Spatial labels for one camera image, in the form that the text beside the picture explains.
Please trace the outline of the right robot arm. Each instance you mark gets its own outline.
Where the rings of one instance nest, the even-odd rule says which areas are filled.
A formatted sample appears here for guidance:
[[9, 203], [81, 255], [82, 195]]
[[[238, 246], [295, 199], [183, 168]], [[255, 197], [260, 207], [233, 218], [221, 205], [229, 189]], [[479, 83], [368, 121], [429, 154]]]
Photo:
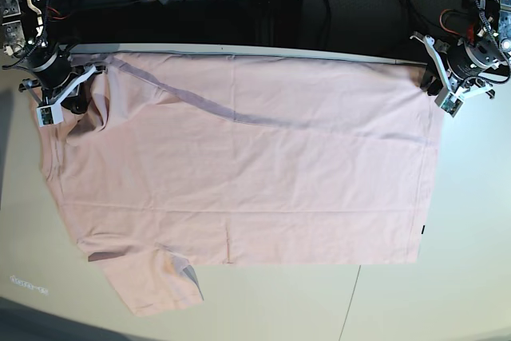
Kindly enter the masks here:
[[67, 110], [82, 115], [89, 108], [89, 79], [105, 71], [103, 65], [73, 65], [71, 49], [50, 33], [50, 23], [62, 20], [51, 0], [1, 0], [1, 32], [4, 54], [13, 61], [4, 70], [30, 75], [19, 86], [35, 101], [38, 125], [58, 125]]

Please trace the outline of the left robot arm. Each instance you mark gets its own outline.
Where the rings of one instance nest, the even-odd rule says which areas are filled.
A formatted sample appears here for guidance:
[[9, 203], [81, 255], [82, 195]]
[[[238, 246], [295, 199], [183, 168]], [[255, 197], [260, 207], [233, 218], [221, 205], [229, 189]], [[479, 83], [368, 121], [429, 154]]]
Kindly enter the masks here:
[[440, 13], [439, 25], [449, 41], [417, 31], [410, 36], [429, 55], [421, 90], [451, 117], [471, 97], [494, 99], [495, 87], [510, 81], [510, 73], [495, 78], [497, 71], [510, 70], [510, 0], [464, 0], [463, 7], [465, 13]]

